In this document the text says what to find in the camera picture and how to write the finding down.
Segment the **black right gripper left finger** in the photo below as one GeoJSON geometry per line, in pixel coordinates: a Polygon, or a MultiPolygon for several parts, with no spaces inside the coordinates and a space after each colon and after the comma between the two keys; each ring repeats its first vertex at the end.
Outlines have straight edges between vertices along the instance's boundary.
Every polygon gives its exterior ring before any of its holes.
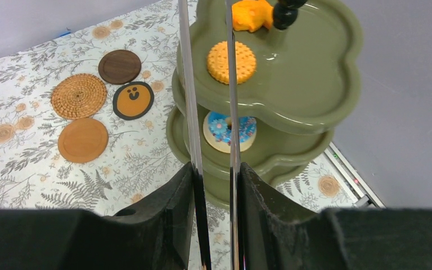
{"type": "Polygon", "coordinates": [[[194,173],[113,216],[83,209],[0,210],[0,269],[187,269],[194,173]]]}

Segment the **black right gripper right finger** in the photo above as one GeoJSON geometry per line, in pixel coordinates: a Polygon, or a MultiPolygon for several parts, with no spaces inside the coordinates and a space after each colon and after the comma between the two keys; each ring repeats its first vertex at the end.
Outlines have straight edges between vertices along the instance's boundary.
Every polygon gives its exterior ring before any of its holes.
{"type": "Polygon", "coordinates": [[[240,166],[246,269],[432,269],[432,209],[313,212],[240,166]]]}

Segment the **blue donut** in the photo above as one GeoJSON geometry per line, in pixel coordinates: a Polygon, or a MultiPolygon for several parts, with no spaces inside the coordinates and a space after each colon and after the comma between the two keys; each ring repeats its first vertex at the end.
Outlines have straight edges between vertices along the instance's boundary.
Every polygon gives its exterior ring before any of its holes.
{"type": "MultiPolygon", "coordinates": [[[[240,151],[249,149],[257,136],[256,118],[244,116],[239,118],[240,151]]],[[[210,111],[204,121],[202,131],[211,147],[223,153],[230,153],[232,131],[236,130],[231,117],[214,111],[210,111]]]]}

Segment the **round brown cookie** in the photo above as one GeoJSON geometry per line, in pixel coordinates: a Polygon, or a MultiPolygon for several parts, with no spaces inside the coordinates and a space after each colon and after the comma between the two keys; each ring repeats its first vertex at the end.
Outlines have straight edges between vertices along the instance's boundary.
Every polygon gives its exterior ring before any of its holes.
{"type": "MultiPolygon", "coordinates": [[[[207,57],[209,74],[218,82],[229,84],[228,44],[222,41],[214,45],[207,57]]],[[[253,51],[245,44],[236,41],[236,78],[237,84],[247,82],[256,72],[257,60],[253,51]]]]}

